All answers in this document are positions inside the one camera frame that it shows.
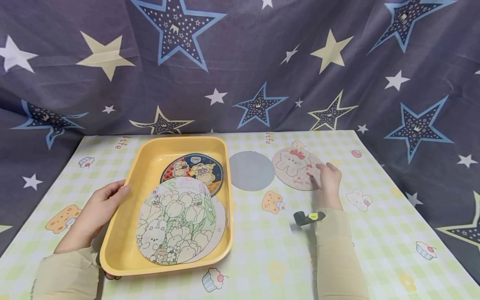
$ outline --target round coaster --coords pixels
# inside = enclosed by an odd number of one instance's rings
[[[201,181],[180,177],[161,183],[140,209],[136,231],[140,253],[155,264],[189,261],[213,239],[216,212]]]
[[[239,152],[230,157],[230,170],[232,184],[249,192],[263,190],[275,177],[270,159],[253,151]]]
[[[315,164],[321,164],[322,161],[312,153],[297,148],[285,148],[275,153],[272,163],[276,176],[289,187],[301,191],[312,191],[316,188],[312,180],[320,178],[320,170]]]
[[[200,180],[214,196],[222,187],[223,169],[213,158],[192,153],[170,163],[163,171],[160,183],[177,177],[192,177]]]

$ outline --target round paper card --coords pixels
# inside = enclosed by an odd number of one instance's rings
[[[214,203],[220,202],[211,198],[201,181],[191,177],[158,185],[140,209],[136,231],[140,253],[156,264],[194,261],[209,249],[210,242],[215,243],[217,212],[223,211],[225,228],[225,210],[218,210]]]
[[[275,174],[284,184],[302,191],[315,189],[313,178],[320,178],[320,170],[315,164],[322,161],[312,153],[297,149],[285,148],[272,158]]]
[[[222,187],[223,170],[213,158],[192,153],[170,163],[163,171],[160,183],[177,177],[196,178],[208,187],[212,196],[215,196]]]

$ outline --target gray circle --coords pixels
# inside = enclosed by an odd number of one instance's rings
[[[270,159],[254,151],[239,152],[230,157],[230,172],[232,184],[249,192],[263,190],[275,177]]]

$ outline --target beige sleeve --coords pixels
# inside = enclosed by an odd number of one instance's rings
[[[367,283],[355,254],[346,212],[321,209],[315,223],[317,237],[317,286],[319,300],[367,300]]]
[[[95,259],[92,247],[44,258],[32,287],[32,299],[95,299],[99,275]]]

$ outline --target white star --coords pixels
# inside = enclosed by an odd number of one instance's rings
[[[320,67],[320,73],[325,70],[325,68],[331,63],[336,63],[339,66],[345,67],[343,62],[342,55],[340,51],[345,48],[345,46],[353,39],[353,36],[344,39],[343,41],[337,42],[333,36],[332,30],[328,31],[327,43],[325,47],[318,49],[315,52],[310,53],[310,55],[317,56],[322,59],[322,66]]]
[[[33,174],[31,178],[23,177],[23,176],[22,178],[25,180],[24,188],[32,187],[35,191],[36,191],[36,185],[43,182],[36,179],[36,174]]]
[[[24,69],[29,70],[32,73],[33,69],[27,60],[32,59],[37,54],[21,51],[17,45],[14,43],[10,36],[7,36],[7,42],[5,43],[5,48],[0,48],[0,55],[5,58],[3,61],[3,68],[5,72],[8,72],[14,66],[20,66]]]
[[[301,99],[299,99],[297,102],[295,102],[295,107],[301,108],[300,105],[301,105],[302,102],[303,102],[303,101],[302,101]]]
[[[397,91],[400,90],[400,86],[401,86],[402,83],[410,80],[410,78],[402,77],[402,70],[400,70],[397,73],[397,75],[395,75],[395,77],[385,77],[385,78],[388,80],[388,84],[385,88],[387,89],[391,86],[394,86],[397,89]]]
[[[112,106],[105,106],[105,109],[102,112],[106,112],[107,114],[110,114],[111,112],[115,111]]]
[[[213,94],[205,97],[211,99],[210,105],[213,105],[216,102],[223,103],[223,96],[225,96],[226,94],[228,93],[219,93],[215,88],[215,91],[213,91]]]
[[[470,164],[477,164],[478,161],[475,161],[472,159],[472,154],[470,154],[469,156],[461,156],[459,155],[458,156],[460,158],[460,161],[457,162],[457,165],[458,164],[464,164],[465,166],[467,166],[467,168],[470,168]]]
[[[357,125],[359,128],[357,129],[357,131],[365,134],[365,131],[368,131],[368,128],[367,128],[367,124],[363,125],[363,126],[360,126],[360,125]]]
[[[283,61],[282,61],[280,64],[282,64],[282,63],[284,63],[284,62],[288,63],[288,62],[290,61],[290,58],[291,58],[295,53],[298,52],[297,48],[298,48],[299,46],[300,46],[300,44],[298,44],[298,45],[295,47],[295,49],[293,49],[293,51],[287,51],[287,57],[285,57],[285,59],[283,59]]]
[[[410,195],[409,193],[405,193],[405,194],[407,194],[407,198],[410,201],[410,203],[413,205],[413,207],[415,207],[417,204],[423,204],[417,199],[418,193],[415,193],[413,195]]]
[[[273,8],[272,0],[262,0],[262,2],[263,2],[262,9],[264,9],[267,6],[270,6],[271,8]]]

